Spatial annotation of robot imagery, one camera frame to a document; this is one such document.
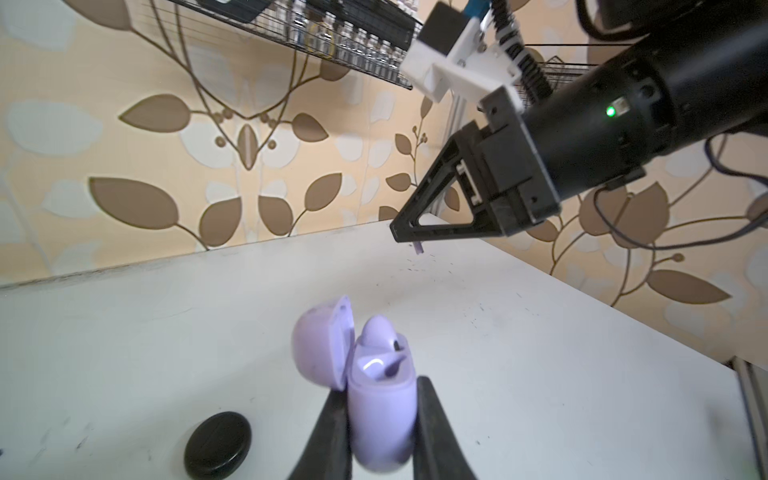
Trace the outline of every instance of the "black round puck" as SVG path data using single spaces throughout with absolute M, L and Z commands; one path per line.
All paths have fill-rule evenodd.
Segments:
M 248 455 L 250 437 L 250 424 L 240 413 L 217 413 L 201 423 L 187 442 L 187 473 L 200 480 L 232 475 Z

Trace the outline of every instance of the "purple earbud case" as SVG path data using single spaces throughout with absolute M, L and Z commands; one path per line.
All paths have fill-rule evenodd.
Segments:
M 352 451 L 360 465 L 391 472 L 413 451 L 416 372 L 406 338 L 377 315 L 355 341 L 349 298 L 315 306 L 296 322 L 293 361 L 310 382 L 347 391 Z

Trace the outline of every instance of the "leaf pattern wallpaper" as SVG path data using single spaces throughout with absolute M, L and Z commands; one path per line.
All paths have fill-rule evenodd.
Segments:
M 0 2 L 0 285 L 378 221 L 439 147 L 392 151 L 448 105 L 168 0 L 47 4 Z
M 449 96 L 432 104 L 168 0 L 39 5 L 0 0 L 0 285 L 390 220 L 442 147 Z M 510 5 L 528 43 L 568 44 L 538 58 L 612 55 L 572 46 L 597 44 L 572 0 Z M 738 134 L 721 154 L 765 174 L 766 146 Z M 768 364 L 765 229 L 653 254 L 614 237 L 592 195 L 489 242 L 717 360 Z M 600 202 L 663 244 L 737 228 L 768 193 L 713 174 L 694 145 Z M 454 186 L 441 208 L 470 214 Z

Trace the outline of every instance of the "wire shelf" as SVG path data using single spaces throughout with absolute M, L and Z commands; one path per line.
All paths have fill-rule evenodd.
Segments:
M 544 63 L 540 63 L 539 67 L 544 72 L 544 76 L 552 86 L 552 90 L 556 91 L 567 85 L 583 74 L 587 73 L 593 67 L 597 65 L 590 65 L 585 63 L 566 63 L 562 61 L 560 57 L 555 55 Z M 523 105 L 528 108 L 533 105 L 533 102 L 528 97 L 528 93 L 525 91 L 521 84 L 515 85 L 520 98 L 523 100 Z
M 286 0 L 249 0 L 220 4 L 216 0 L 170 0 L 195 12 L 214 18 L 257 37 L 274 41 L 297 51 L 331 61 L 380 80 L 413 89 L 399 73 L 405 57 L 401 48 L 379 42 L 340 22 L 329 25 L 324 14 L 307 5 L 304 12 L 287 7 Z M 414 21 L 416 31 L 421 24 Z

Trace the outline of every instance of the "white tabletop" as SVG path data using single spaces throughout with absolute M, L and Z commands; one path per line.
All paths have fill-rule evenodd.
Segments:
M 731 370 L 480 240 L 425 250 L 374 223 L 0 290 L 0 478 L 186 478 L 222 410 L 253 427 L 230 478 L 287 477 L 327 394 L 290 332 L 344 293 L 408 337 L 479 480 L 757 478 Z

